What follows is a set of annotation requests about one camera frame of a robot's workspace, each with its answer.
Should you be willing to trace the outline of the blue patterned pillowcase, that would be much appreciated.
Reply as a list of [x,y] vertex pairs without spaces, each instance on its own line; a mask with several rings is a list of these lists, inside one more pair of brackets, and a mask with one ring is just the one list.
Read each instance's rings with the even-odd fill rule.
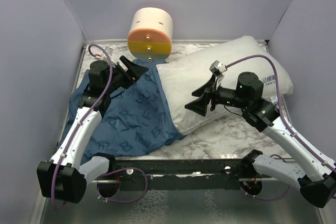
[[131,87],[111,94],[112,101],[90,138],[81,163],[96,153],[115,157],[148,155],[184,136],[177,130],[158,74],[159,61],[135,60],[148,71]]

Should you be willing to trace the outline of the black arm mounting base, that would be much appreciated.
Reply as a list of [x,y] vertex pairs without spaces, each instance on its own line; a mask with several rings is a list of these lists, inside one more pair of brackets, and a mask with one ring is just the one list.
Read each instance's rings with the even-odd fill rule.
[[121,190],[239,190],[244,180],[260,180],[242,159],[130,159],[106,155],[107,172]]

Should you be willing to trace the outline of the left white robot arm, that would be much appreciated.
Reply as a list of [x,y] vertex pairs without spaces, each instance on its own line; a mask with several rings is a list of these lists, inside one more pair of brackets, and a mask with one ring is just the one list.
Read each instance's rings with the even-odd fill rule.
[[79,203],[88,184],[102,176],[110,179],[115,175],[113,157],[96,154],[81,164],[86,146],[111,103],[111,94],[119,88],[128,89],[138,81],[148,68],[120,57],[116,63],[97,60],[88,70],[88,84],[79,101],[74,122],[61,146],[48,161],[37,166],[41,194],[52,200]]

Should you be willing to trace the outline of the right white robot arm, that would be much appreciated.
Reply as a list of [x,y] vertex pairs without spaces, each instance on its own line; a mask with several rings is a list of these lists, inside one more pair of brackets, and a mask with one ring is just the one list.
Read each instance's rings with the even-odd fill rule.
[[262,98],[264,85],[256,74],[241,73],[236,89],[218,86],[217,80],[212,75],[193,91],[192,96],[197,99],[185,108],[201,116],[217,105],[241,109],[250,126],[278,143],[296,161],[291,165],[253,150],[242,160],[242,173],[246,177],[261,174],[280,180],[299,190],[312,205],[323,208],[335,195],[335,161],[298,133],[275,105]]

